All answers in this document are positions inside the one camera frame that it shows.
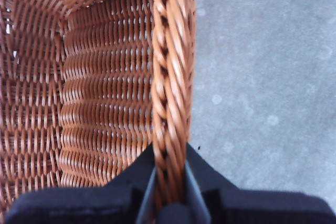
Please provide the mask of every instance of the wicker basket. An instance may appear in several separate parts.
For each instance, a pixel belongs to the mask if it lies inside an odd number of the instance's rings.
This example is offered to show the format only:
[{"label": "wicker basket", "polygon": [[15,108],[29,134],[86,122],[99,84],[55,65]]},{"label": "wicker basket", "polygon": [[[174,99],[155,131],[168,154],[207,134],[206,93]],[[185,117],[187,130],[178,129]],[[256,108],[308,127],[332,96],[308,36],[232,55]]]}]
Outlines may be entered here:
[{"label": "wicker basket", "polygon": [[0,212],[101,186],[152,142],[158,207],[183,200],[193,0],[0,0]]}]

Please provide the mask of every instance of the concrete ground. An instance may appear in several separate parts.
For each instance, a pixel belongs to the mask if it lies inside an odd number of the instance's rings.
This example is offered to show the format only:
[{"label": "concrete ground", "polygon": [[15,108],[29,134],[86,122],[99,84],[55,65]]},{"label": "concrete ground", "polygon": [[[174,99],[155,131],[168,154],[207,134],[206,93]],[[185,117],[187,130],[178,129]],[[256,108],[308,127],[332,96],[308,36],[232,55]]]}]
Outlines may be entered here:
[{"label": "concrete ground", "polygon": [[336,0],[196,0],[191,144],[241,188],[336,210]]}]

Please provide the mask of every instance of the wicker weave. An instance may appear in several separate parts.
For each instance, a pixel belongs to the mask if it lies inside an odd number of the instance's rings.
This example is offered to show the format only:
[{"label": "wicker weave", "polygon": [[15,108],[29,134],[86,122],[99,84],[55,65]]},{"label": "wicker weave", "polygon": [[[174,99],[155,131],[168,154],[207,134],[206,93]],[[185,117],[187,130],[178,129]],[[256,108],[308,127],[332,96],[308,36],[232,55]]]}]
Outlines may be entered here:
[{"label": "wicker weave", "polygon": [[0,0],[0,223],[21,193],[101,186],[153,142],[183,200],[193,0]]}]

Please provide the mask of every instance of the gray pavement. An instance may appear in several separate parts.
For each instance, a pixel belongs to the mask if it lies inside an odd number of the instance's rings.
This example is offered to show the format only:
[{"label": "gray pavement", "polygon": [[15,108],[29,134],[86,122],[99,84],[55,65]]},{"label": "gray pavement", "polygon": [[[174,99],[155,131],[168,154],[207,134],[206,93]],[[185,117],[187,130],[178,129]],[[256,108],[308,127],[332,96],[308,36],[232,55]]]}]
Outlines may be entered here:
[{"label": "gray pavement", "polygon": [[336,0],[196,0],[191,144],[241,188],[336,210]]}]

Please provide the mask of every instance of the gray concrete surface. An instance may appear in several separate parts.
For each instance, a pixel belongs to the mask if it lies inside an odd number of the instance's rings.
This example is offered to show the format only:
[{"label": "gray concrete surface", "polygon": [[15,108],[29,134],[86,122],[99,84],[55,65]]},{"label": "gray concrete surface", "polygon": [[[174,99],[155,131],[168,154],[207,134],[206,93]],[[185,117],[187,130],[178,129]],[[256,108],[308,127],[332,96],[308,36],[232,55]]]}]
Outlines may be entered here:
[{"label": "gray concrete surface", "polygon": [[196,0],[191,144],[237,186],[336,210],[336,0]]}]

